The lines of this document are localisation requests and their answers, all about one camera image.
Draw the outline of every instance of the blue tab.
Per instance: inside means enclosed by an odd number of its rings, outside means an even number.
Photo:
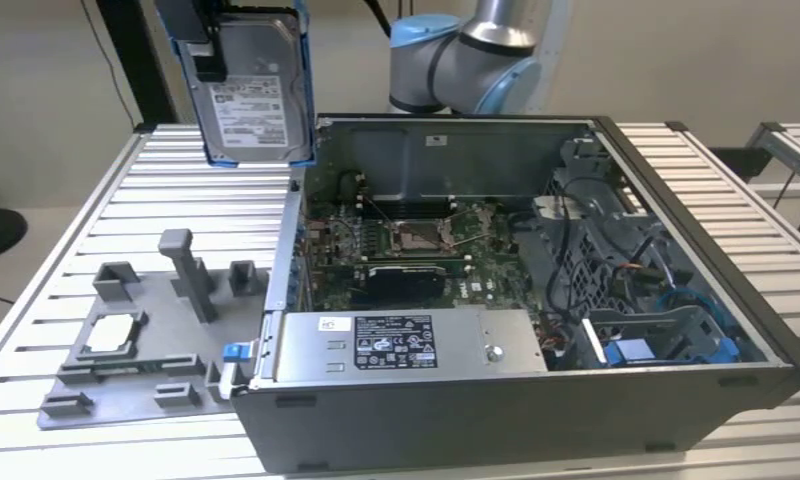
[[[608,346],[604,347],[604,356],[608,358],[608,365],[610,365],[612,367],[625,363],[625,359],[622,358],[622,354],[618,351],[616,342],[608,343]]]
[[[249,361],[251,349],[245,343],[229,343],[222,348],[222,361],[225,363],[242,363]]]
[[[738,354],[740,350],[737,349],[737,345],[734,345],[734,341],[732,341],[730,338],[724,337],[717,344],[717,351],[706,360],[708,363],[734,363]]]

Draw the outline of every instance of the white wall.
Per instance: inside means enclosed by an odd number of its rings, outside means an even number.
[[[549,113],[680,120],[740,145],[800,122],[800,0],[574,0]]]
[[[79,204],[129,132],[78,0],[0,1],[0,206]]]

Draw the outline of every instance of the metal frame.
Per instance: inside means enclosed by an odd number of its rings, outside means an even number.
[[[673,132],[664,124],[618,126],[800,338],[800,237],[793,228],[774,217],[689,133]],[[37,395],[50,388],[49,369],[54,371],[62,361],[58,357],[74,340],[78,319],[90,306],[93,292],[83,283],[90,274],[82,269],[99,261],[99,255],[147,262],[143,236],[177,215],[201,228],[203,240],[197,235],[197,248],[198,242],[214,242],[214,248],[202,253],[205,259],[209,255],[221,263],[230,250],[250,252],[258,259],[271,257],[275,234],[265,222],[278,219],[269,212],[278,212],[282,204],[286,181],[278,177],[283,176],[281,170],[210,169],[194,127],[162,126],[153,135],[131,138],[0,325],[0,477],[18,478],[42,471],[86,477],[99,465],[106,465],[110,476],[266,475],[234,415],[41,432],[34,408]],[[153,262],[146,265],[158,268]],[[77,273],[65,276],[66,270]],[[384,473],[378,477],[625,480],[642,475],[693,475],[700,480],[800,477],[800,392],[773,410],[736,415],[684,453]]]
[[[762,123],[746,146],[764,148],[800,175],[800,123]]]

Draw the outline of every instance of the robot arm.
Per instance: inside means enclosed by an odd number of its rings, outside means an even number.
[[[390,32],[394,112],[518,113],[540,78],[536,38],[522,23],[533,0],[478,0],[462,25],[450,15],[416,15]]]

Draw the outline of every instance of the motherboard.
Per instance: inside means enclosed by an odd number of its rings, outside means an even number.
[[[306,217],[315,311],[404,308],[540,310],[496,201],[317,204]]]

